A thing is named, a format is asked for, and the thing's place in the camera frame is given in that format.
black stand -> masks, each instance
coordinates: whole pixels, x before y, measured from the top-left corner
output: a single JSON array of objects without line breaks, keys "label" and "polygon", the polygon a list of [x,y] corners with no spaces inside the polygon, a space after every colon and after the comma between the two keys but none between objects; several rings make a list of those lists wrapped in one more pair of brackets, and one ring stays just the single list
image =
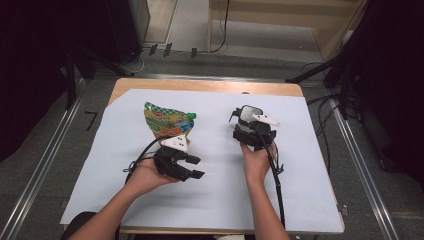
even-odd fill
[{"label": "black stand", "polygon": [[349,41],[343,46],[340,53],[333,59],[325,62],[300,76],[286,79],[287,83],[300,83],[313,75],[320,73],[331,67],[329,73],[325,77],[323,83],[326,88],[333,88],[342,80],[341,98],[339,110],[344,119],[347,119],[346,104],[349,86],[356,76],[353,63],[359,58],[361,49],[367,44],[367,39],[375,34],[370,26],[383,1],[369,1],[364,16],[356,30],[353,32]]},{"label": "black stand", "polygon": [[116,72],[119,75],[132,76],[124,69],[120,68],[119,66],[116,66],[109,60],[104,59],[103,57],[99,56],[88,48],[82,46],[71,48],[66,54],[66,80],[68,88],[68,102],[66,104],[66,109],[70,109],[72,104],[75,102],[77,96],[74,66],[78,68],[82,77],[89,79],[94,78],[96,71],[94,70],[87,57],[98,61],[103,66],[109,68],[110,70]]}]

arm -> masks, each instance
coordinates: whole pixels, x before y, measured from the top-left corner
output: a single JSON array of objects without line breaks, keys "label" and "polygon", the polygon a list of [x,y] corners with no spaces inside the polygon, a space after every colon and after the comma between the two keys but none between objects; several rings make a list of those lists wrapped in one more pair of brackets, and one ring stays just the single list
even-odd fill
[{"label": "arm", "polygon": [[243,143],[240,143],[240,147],[244,157],[243,167],[252,205],[256,239],[289,240],[289,235],[274,211],[265,190],[265,175],[270,168],[266,150],[252,152]]},{"label": "arm", "polygon": [[178,180],[160,175],[153,159],[142,161],[125,186],[69,239],[112,239],[128,208],[139,196]]}]

gray floor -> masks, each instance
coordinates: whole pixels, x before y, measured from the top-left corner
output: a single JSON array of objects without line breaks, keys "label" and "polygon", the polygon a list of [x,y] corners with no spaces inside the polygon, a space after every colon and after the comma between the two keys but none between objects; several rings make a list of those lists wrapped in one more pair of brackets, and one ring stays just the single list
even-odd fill
[{"label": "gray floor", "polygon": [[[220,55],[199,55],[192,59],[185,53],[172,53],[167,58],[157,53],[154,56],[145,57],[144,60],[145,68],[136,76],[141,74],[230,76],[282,82],[284,78],[297,76],[304,65],[300,62]],[[78,112],[23,222],[17,239],[58,239],[62,234],[63,227],[59,225],[59,221],[64,211],[63,203],[64,201],[66,203],[72,193],[79,171],[90,151],[101,115],[118,78],[109,70],[99,68],[95,80],[89,81]],[[326,95],[326,90],[321,87],[320,81],[317,81],[320,78],[322,76],[302,84],[306,99]],[[5,225],[11,208],[24,190],[59,123],[64,113],[65,101],[66,95],[63,95],[34,128],[18,152],[0,163],[2,183],[0,185],[0,229]],[[318,126],[317,107],[318,104],[315,104],[309,108],[315,128]],[[99,112],[89,131],[87,127],[92,115],[85,114],[85,111]],[[406,174],[388,174],[380,170],[378,157],[364,128],[356,120],[349,121],[389,211],[409,213],[393,219],[400,238],[420,239],[420,236],[424,234],[422,228],[424,220],[422,217],[417,217],[417,213],[423,211],[424,195],[418,184]],[[340,205],[348,207],[350,215],[343,216],[346,224],[345,233],[322,235],[319,239],[384,239],[334,118],[331,118],[327,124],[326,132],[332,156],[331,181],[335,195]],[[319,142],[326,156],[321,138]],[[313,238],[311,235],[299,237]]]},{"label": "gray floor", "polygon": [[[221,2],[224,19],[225,1]],[[208,14],[208,0],[179,0],[167,43],[172,43],[174,50],[197,48],[205,51]],[[224,21],[212,21],[212,50],[221,45],[223,28]],[[310,28],[230,21],[227,23],[226,44],[220,54],[300,62],[322,61]]]}]

white paper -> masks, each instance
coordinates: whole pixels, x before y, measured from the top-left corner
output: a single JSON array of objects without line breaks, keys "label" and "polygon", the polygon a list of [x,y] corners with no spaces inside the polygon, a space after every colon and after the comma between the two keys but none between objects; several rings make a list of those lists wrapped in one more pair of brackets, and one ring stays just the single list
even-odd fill
[{"label": "white paper", "polygon": [[[199,179],[170,184],[137,199],[122,226],[253,230],[239,143],[231,113],[251,105],[277,119],[275,142],[284,172],[279,175],[286,229],[341,233],[343,223],[303,97],[214,92],[132,89],[105,111],[61,224],[80,212],[99,211],[123,186],[122,169],[154,139],[144,118],[144,103],[195,112],[188,153],[200,157],[189,169],[204,171]],[[275,183],[266,177],[268,194],[278,211]]]}]

chip bag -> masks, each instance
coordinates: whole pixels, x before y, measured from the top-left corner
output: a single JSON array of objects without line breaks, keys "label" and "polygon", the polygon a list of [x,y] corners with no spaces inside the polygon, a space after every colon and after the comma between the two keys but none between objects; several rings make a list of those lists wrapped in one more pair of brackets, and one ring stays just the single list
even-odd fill
[{"label": "chip bag", "polygon": [[155,138],[160,136],[178,136],[190,133],[194,126],[196,113],[184,113],[174,109],[158,107],[152,103],[144,104],[144,117]]}]

